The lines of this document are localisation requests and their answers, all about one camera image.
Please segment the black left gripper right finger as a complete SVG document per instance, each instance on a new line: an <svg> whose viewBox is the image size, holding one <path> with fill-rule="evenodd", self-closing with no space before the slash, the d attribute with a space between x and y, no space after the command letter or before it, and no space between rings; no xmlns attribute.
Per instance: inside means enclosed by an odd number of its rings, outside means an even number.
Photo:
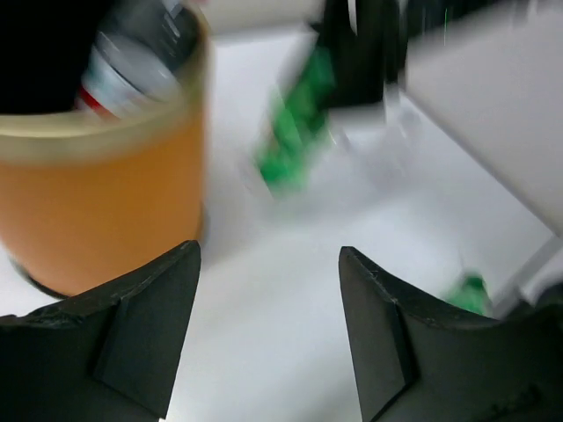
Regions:
<svg viewBox="0 0 563 422"><path fill-rule="evenodd" d="M356 248L340 291L365 421L559 421L562 301L496 320L386 272Z"/></svg>

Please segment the clear bottle red label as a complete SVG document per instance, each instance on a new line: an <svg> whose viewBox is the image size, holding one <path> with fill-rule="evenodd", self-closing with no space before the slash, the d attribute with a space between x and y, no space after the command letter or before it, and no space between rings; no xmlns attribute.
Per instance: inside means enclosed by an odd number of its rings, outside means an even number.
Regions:
<svg viewBox="0 0 563 422"><path fill-rule="evenodd" d="M198 38L196 16L181 1L117 2L99 26L76 108L120 118L166 101Z"/></svg>

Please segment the small green bottle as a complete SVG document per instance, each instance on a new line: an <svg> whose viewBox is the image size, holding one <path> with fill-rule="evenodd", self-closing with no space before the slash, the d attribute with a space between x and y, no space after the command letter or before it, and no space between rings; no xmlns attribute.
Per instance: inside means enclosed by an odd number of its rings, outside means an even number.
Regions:
<svg viewBox="0 0 563 422"><path fill-rule="evenodd" d="M335 87L329 50L315 47L295 82L279 97L269 133L254 155L254 166L270 193L303 185L313 156L328 132L321 100Z"/></svg>

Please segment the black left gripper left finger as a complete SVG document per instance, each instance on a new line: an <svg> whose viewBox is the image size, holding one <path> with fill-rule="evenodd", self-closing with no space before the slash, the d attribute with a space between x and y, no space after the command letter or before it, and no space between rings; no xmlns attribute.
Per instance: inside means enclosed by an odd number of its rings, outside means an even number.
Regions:
<svg viewBox="0 0 563 422"><path fill-rule="evenodd" d="M188 241L80 295L3 316L2 420L164 419L200 270Z"/></svg>

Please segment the crushed green plastic bottle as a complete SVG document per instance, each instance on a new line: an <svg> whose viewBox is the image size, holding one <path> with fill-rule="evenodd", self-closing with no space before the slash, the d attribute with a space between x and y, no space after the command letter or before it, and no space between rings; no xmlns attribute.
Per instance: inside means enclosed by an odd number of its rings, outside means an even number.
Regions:
<svg viewBox="0 0 563 422"><path fill-rule="evenodd" d="M491 301L480 273L462 273L457 284L445 295L444 301L481 316L487 317L490 313Z"/></svg>

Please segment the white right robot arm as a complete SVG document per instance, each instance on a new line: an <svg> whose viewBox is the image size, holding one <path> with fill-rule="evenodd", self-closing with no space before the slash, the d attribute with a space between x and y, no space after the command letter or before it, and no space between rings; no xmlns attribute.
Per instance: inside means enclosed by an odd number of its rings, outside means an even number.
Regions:
<svg viewBox="0 0 563 422"><path fill-rule="evenodd" d="M250 154L312 41L301 25L214 41L207 276L330 275L352 245L434 294L476 273L503 307L561 273L561 3L416 41L388 103L336 112L306 183L271 193Z"/></svg>

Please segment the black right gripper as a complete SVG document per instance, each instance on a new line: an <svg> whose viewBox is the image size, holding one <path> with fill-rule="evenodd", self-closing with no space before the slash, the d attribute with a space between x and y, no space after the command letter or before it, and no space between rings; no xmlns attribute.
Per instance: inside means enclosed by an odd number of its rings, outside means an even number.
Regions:
<svg viewBox="0 0 563 422"><path fill-rule="evenodd" d="M384 86L394 84L405 67L406 33L399 2L356 1L353 29L346 1L326 1L317 45L329 51L335 85L322 108L379 104Z"/></svg>

